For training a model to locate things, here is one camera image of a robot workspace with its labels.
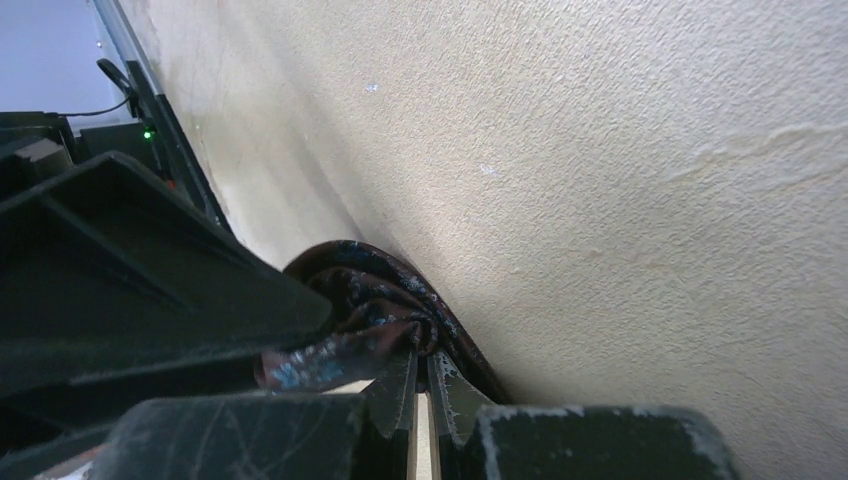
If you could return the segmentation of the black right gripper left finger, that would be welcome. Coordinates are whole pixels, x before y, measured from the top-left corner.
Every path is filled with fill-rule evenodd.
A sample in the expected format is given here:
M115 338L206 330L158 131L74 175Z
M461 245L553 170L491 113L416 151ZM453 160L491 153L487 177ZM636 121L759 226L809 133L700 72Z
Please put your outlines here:
M360 445L362 479L406 479L415 473L418 355L395 354L363 391L367 422Z

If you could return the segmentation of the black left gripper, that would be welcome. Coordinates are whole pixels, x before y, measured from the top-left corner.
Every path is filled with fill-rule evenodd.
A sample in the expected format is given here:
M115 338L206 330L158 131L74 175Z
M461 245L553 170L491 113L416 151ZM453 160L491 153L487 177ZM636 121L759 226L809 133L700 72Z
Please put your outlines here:
M326 299L138 161L110 152L71 169L78 158L65 117L1 113L3 396L299 347L328 330Z

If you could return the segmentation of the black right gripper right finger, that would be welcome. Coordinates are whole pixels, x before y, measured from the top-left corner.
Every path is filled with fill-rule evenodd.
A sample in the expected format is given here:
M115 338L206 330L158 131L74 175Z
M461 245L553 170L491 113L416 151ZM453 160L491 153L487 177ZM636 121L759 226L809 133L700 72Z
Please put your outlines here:
M436 478L478 479L481 460L476 414L493 402L461 374L444 351L427 358L427 374Z

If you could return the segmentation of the maroon blue floral tie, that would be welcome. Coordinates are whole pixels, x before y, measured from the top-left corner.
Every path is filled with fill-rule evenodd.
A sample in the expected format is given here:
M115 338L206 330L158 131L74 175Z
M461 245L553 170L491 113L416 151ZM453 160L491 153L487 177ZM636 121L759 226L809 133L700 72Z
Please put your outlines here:
M373 378L398 350L426 359L442 351L473 387L496 403L511 396L467 330L425 276L401 258L365 242L312 246L284 274L331 304L317 341L263 352L258 385L272 392L324 392Z

